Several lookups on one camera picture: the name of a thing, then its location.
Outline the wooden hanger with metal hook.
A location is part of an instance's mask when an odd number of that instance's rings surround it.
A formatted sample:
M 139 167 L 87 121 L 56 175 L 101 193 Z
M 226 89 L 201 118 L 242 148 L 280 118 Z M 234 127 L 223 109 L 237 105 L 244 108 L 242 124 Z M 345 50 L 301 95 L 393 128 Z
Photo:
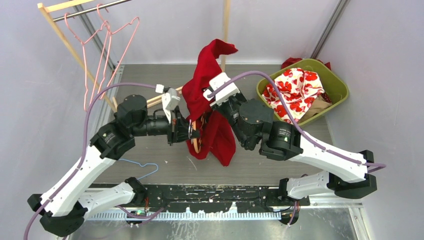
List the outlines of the wooden hanger with metal hook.
M 202 133 L 204 132 L 207 126 L 210 115 L 210 113 L 203 113 L 197 120 L 190 120 L 190 136 L 193 137 L 191 139 L 191 145 L 193 146 L 194 152 L 196 154 L 199 154 L 201 152 Z

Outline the blue wire hanger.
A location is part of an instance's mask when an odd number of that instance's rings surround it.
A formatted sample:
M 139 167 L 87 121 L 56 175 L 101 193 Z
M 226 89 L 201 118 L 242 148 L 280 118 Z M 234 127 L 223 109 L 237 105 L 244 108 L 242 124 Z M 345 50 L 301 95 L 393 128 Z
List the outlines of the blue wire hanger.
M 155 174 L 159 170 L 159 166 L 156 163 L 150 163 L 150 162 L 148 162 L 148 163 L 142 164 L 140 162 L 129 160 L 129 159 L 125 159 L 125 158 L 120 158 L 118 161 L 135 164 L 135 165 L 139 166 L 140 168 L 145 168 L 145 167 L 149 167 L 149 166 L 154 166 L 155 167 L 155 169 L 153 171 L 151 171 L 151 172 L 149 172 L 149 173 L 147 173 L 145 175 L 142 175 L 140 177 L 137 177 L 136 178 L 137 180 L 141 180 L 143 178 L 146 178 L 148 176 L 151 176 L 151 175 Z

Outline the poppy print white skirt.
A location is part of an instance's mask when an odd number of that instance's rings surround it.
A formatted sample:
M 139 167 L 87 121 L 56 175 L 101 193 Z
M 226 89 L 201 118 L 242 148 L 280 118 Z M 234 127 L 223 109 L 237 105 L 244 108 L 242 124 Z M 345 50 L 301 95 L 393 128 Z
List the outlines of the poppy print white skirt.
M 282 121 L 289 124 L 292 121 L 284 106 L 287 107 L 293 119 L 299 122 L 306 117 L 317 98 L 325 93 L 319 75 L 299 67 L 290 68 L 278 74 L 273 82 L 283 97 L 283 102 L 280 101 L 270 83 L 266 84 L 265 89 L 260 92 L 261 97 Z

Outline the tan brown skirt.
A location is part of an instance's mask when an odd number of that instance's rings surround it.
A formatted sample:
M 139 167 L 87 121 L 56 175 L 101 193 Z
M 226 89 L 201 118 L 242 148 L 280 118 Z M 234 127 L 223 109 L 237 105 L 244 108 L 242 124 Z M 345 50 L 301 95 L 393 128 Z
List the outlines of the tan brown skirt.
M 315 115 L 318 115 L 319 113 L 331 107 L 332 105 L 333 104 L 331 102 L 326 101 L 322 96 L 318 96 L 312 103 L 311 107 L 298 121 L 298 123 L 300 124 L 309 120 L 310 118 L 314 117 Z

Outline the red polka dot skirt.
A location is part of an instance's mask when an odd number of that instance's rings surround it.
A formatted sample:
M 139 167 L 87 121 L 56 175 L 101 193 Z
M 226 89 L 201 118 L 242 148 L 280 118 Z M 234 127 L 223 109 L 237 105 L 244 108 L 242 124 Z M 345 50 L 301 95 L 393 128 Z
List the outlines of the red polka dot skirt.
M 332 104 L 332 100 L 330 99 L 329 95 L 326 92 L 321 93 L 320 97 L 322 98 L 323 101 L 329 104 Z

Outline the pink wire hanger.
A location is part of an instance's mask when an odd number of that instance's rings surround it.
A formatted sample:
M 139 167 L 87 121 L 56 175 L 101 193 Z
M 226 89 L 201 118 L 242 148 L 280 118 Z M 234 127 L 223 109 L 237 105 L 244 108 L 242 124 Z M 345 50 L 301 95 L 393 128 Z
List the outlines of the pink wire hanger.
M 90 40 L 94 36 L 89 35 L 89 38 L 87 38 L 86 40 L 81 39 L 75 33 L 73 28 L 71 28 L 68 19 L 70 19 L 70 17 L 65 18 L 65 20 L 64 20 L 65 25 L 68 28 L 68 30 L 73 34 L 75 39 L 80 43 L 81 49 L 82 49 L 82 57 L 78 56 L 77 60 L 80 61 L 82 69 L 84 71 L 85 92 L 84 92 L 84 97 L 83 97 L 83 109 L 84 109 L 85 112 L 87 112 L 90 105 L 95 100 L 95 95 L 99 94 L 105 87 L 101 87 L 100 84 L 97 83 L 97 77 L 94 76 L 94 74 L 89 70 L 89 67 L 88 67 L 86 45 L 90 43 Z M 103 22 L 100 25 L 100 27 L 96 29 L 95 32 L 98 33 L 98 34 L 100 34 L 100 33 L 106 34 L 106 37 L 108 38 L 108 50 L 110 51 L 111 34 L 110 34 L 110 31 L 109 31 L 108 22 L 107 21 Z M 99 57 L 99 60 L 98 60 L 96 71 L 98 71 L 99 68 L 100 68 L 100 57 Z M 101 79 L 100 83 L 106 83 L 106 87 L 108 87 L 110 85 L 111 80 L 110 79 L 105 80 L 105 78 L 106 78 L 106 76 Z

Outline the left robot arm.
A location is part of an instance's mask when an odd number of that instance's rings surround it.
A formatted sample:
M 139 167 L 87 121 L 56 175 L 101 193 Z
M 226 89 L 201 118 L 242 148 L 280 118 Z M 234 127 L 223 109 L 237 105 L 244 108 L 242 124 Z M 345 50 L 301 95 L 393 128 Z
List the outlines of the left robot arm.
M 49 233 L 66 237 L 91 216 L 121 205 L 135 207 L 147 201 L 147 189 L 135 177 L 90 196 L 86 189 L 107 168 L 135 146 L 135 137 L 165 135 L 169 144 L 200 136 L 178 107 L 171 116 L 148 115 L 147 101 L 129 95 L 117 107 L 111 122 L 91 138 L 85 154 L 62 179 L 43 194 L 31 195 L 27 202 L 40 215 L 40 224 Z

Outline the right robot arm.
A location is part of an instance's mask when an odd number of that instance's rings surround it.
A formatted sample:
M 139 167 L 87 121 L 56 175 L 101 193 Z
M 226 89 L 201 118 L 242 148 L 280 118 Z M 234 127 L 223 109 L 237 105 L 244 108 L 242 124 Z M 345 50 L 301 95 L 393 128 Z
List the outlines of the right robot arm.
M 230 96 L 211 108 L 228 121 L 239 144 L 249 151 L 257 145 L 267 159 L 292 161 L 314 166 L 321 172 L 280 180 L 277 198 L 291 205 L 309 195 L 333 193 L 345 199 L 361 199 L 378 189 L 377 179 L 368 171 L 374 162 L 369 150 L 352 153 L 300 132 L 294 125 L 274 120 L 274 111 L 242 93 Z

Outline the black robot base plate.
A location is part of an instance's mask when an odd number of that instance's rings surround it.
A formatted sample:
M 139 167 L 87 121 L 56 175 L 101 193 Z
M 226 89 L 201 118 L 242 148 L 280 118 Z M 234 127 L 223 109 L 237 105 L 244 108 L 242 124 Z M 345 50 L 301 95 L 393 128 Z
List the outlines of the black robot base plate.
M 231 206 L 237 213 L 281 211 L 295 200 L 283 195 L 277 186 L 267 185 L 169 185 L 145 184 L 146 200 L 124 203 L 123 207 L 145 207 L 155 212 L 164 208 L 169 213 L 226 213 Z

